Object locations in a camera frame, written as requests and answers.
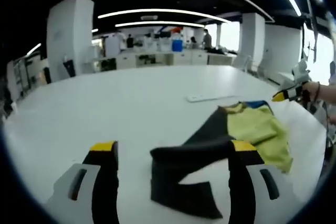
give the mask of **blue container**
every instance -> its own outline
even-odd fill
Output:
[[[173,52],[182,52],[183,51],[183,41],[180,39],[173,39],[172,49],[173,49]]]

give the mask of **person's arm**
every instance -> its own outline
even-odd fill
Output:
[[[313,101],[317,95],[319,84],[317,82],[308,82],[303,85],[303,89],[309,92],[310,100]],[[336,86],[320,85],[317,99],[336,105]]]

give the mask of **white table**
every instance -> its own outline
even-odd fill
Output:
[[[96,142],[119,141],[120,223],[227,223],[227,162],[204,169],[224,218],[196,218],[150,201],[151,156],[158,146],[184,143],[218,105],[270,101],[276,88],[230,66],[177,66],[88,74],[38,88],[5,123],[7,146],[32,195],[41,203],[54,182],[81,163]],[[236,98],[188,103],[195,94]],[[321,172],[326,131],[295,102],[271,103],[289,129],[293,165],[287,176],[295,195],[310,199]]]

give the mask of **yellow cloth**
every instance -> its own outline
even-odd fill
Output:
[[[255,146],[265,164],[275,165],[285,173],[290,171],[293,158],[290,156],[287,130],[268,106],[252,109],[240,103],[223,109],[228,114],[229,135]]]

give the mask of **person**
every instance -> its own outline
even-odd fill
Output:
[[[126,36],[120,30],[117,31],[117,37],[119,39],[120,51],[126,50]]]
[[[211,35],[209,34],[209,31],[207,29],[204,29],[205,35],[204,35],[204,39],[203,39],[203,43],[204,43],[204,49],[211,49]]]
[[[303,85],[303,90],[307,90],[310,100],[323,100],[327,103],[336,105],[336,86],[325,86],[318,82],[307,82]],[[331,124],[336,124],[336,115],[330,115],[328,118]]]
[[[127,48],[133,48],[133,42],[134,42],[134,39],[132,38],[132,35],[128,35],[128,38],[127,38]]]
[[[191,37],[191,49],[198,49],[198,44],[195,37]]]

